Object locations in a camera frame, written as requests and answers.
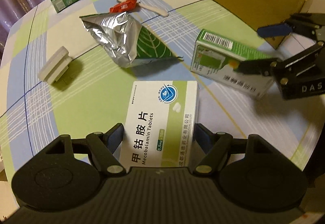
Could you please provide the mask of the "green white medicine box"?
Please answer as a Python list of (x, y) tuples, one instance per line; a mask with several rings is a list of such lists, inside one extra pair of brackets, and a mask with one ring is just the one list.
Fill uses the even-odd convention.
[(240, 73), (238, 67), (246, 60), (267, 58), (270, 56), (255, 48), (203, 29), (195, 42), (190, 71), (261, 98), (274, 84), (274, 80), (262, 74)]

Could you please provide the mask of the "white green mecobalamin tablet box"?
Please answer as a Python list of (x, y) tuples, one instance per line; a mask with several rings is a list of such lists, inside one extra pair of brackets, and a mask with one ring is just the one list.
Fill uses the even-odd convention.
[(198, 110), (196, 81), (136, 81), (119, 161), (131, 167), (189, 164)]

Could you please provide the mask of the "silver green foil bag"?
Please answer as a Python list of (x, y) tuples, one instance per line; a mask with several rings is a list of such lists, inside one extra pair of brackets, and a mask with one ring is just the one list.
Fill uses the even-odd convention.
[(85, 30), (122, 68), (182, 59), (127, 12), (85, 15), (80, 19)]

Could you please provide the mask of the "red candy wrapper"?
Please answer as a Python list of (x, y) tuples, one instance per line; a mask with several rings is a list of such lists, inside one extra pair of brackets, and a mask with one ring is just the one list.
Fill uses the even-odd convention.
[(109, 9), (110, 13), (129, 12), (135, 9), (137, 6), (137, 0), (125, 0), (119, 4), (114, 5)]

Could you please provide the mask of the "checked tablecloth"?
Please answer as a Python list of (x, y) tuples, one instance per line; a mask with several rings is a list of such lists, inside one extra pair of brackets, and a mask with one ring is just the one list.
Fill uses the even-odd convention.
[[(134, 17), (178, 56), (124, 70), (85, 31), (82, 15), (104, 13), (116, 0), (80, 0), (57, 13), (50, 0), (30, 10), (11, 28), (1, 63), (1, 149), (8, 178), (60, 134), (81, 138), (126, 120), (136, 80), (195, 80), (198, 121), (238, 138), (259, 134), (299, 168), (310, 163), (324, 125), (324, 97), (285, 101), (276, 86), (259, 100), (190, 71), (202, 30), (190, 8), (205, 0), (141, 0), (169, 12), (141, 10)], [(49, 85), (37, 77), (64, 46), (68, 70)]]

